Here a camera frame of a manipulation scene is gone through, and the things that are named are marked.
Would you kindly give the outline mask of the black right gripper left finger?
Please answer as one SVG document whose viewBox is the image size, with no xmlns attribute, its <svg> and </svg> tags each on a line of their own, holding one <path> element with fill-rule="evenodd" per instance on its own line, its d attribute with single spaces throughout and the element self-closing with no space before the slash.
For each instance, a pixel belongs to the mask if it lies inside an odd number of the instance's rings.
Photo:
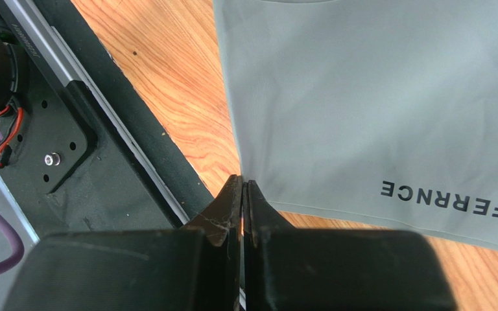
<svg viewBox="0 0 498 311">
<path fill-rule="evenodd" d="M 5 310 L 239 310 L 243 181 L 178 229 L 50 235 Z"/>
</svg>

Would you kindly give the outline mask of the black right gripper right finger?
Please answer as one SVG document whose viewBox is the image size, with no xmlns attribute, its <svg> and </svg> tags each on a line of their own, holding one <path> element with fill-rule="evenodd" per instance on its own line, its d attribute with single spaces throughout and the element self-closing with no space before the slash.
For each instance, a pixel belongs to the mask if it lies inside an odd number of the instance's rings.
<svg viewBox="0 0 498 311">
<path fill-rule="evenodd" d="M 248 310 L 455 310 L 424 236 L 380 229 L 299 229 L 244 184 Z"/>
</svg>

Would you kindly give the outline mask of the grey underwear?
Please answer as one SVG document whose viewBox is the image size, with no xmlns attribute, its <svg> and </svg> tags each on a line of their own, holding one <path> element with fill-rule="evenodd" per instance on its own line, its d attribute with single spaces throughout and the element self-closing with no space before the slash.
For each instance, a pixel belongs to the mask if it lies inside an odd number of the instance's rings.
<svg viewBox="0 0 498 311">
<path fill-rule="evenodd" d="M 241 174 L 277 210 L 498 250 L 498 1 L 214 1 Z"/>
</svg>

